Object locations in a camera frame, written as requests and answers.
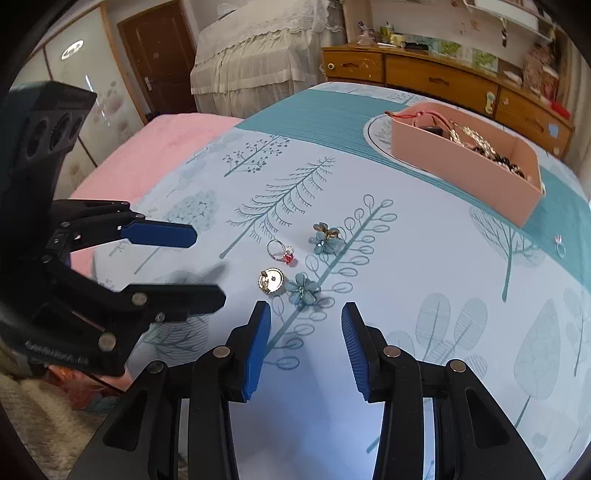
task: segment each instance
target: pink box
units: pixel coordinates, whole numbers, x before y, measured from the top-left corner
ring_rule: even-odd
[[[470,193],[517,226],[523,227],[544,195],[540,166],[534,150],[522,139],[440,103],[416,103],[397,112],[397,115],[412,115],[427,110],[435,111],[460,126],[476,130],[497,153],[519,166],[530,181],[446,138],[413,127],[413,118],[392,118],[392,155]],[[423,115],[417,119],[417,125],[432,125],[432,118],[431,115]]]

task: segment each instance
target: flower earring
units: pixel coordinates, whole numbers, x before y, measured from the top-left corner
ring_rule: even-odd
[[[314,253],[336,255],[342,246],[339,229],[329,228],[326,223],[320,222],[314,225],[314,230],[316,235],[308,239],[308,243],[314,245]]]
[[[289,301],[293,305],[315,305],[318,302],[316,294],[320,292],[320,286],[305,273],[300,272],[295,276],[295,281],[285,282],[285,290],[290,294]]]

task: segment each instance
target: pink blanket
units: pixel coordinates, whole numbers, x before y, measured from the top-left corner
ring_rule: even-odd
[[[134,203],[194,152],[241,121],[207,113],[156,117],[113,152],[71,198]],[[72,253],[72,268],[90,276],[92,249]]]

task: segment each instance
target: wooden door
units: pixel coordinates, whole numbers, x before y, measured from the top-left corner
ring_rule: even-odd
[[[153,111],[196,112],[190,73],[195,48],[177,0],[118,25],[135,76]]]

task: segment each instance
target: ceiling light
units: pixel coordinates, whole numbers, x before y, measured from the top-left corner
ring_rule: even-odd
[[[74,55],[74,53],[76,53],[78,50],[82,48],[82,45],[84,45],[84,40],[78,40],[77,42],[74,42],[72,45],[66,48],[64,53],[61,54],[61,59],[65,60],[70,55]]]

